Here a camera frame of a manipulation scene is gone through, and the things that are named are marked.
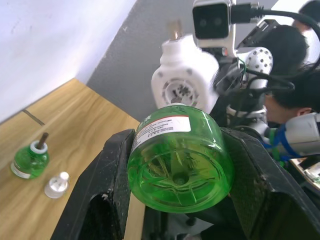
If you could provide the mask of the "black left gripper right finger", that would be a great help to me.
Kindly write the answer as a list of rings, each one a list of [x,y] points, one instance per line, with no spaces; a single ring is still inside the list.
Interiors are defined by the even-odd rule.
[[[318,240],[320,211],[254,137],[222,128],[235,177],[230,191],[249,240]]]

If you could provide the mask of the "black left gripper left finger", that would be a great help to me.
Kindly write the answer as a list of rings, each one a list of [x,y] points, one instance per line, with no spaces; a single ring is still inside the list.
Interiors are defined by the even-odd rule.
[[[127,164],[134,129],[113,134],[78,177],[53,240],[122,240],[130,195]]]

